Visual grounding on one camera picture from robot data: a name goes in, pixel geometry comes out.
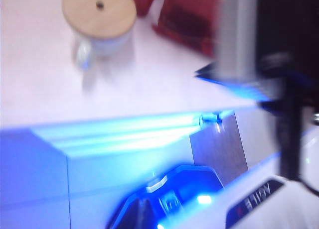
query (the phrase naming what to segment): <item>black object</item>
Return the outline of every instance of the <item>black object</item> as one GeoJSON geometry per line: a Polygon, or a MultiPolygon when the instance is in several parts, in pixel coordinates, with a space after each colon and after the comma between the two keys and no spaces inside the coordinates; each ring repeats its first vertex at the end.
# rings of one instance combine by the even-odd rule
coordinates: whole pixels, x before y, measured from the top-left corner
{"type": "MultiPolygon", "coordinates": [[[[256,8],[257,23],[251,26],[256,27],[255,80],[281,79],[282,90],[272,101],[260,100],[260,105],[278,116],[280,174],[302,181],[299,175],[302,107],[319,109],[319,0],[257,0],[256,8]]],[[[233,90],[227,79],[217,77],[217,70],[218,67],[209,64],[196,73],[197,77],[233,90]]],[[[241,77],[239,85],[241,80],[249,79],[242,72],[241,77]]]]}

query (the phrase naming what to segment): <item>blue led light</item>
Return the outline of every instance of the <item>blue led light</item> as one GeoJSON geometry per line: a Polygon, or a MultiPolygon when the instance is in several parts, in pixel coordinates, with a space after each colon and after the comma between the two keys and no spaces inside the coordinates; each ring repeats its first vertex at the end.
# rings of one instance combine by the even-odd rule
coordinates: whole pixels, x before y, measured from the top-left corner
{"type": "Polygon", "coordinates": [[[212,198],[209,195],[200,195],[197,197],[199,204],[211,204],[212,198]]]}
{"type": "Polygon", "coordinates": [[[200,113],[157,115],[36,126],[31,130],[64,154],[83,157],[164,147],[199,131],[200,116],[200,113]]]}

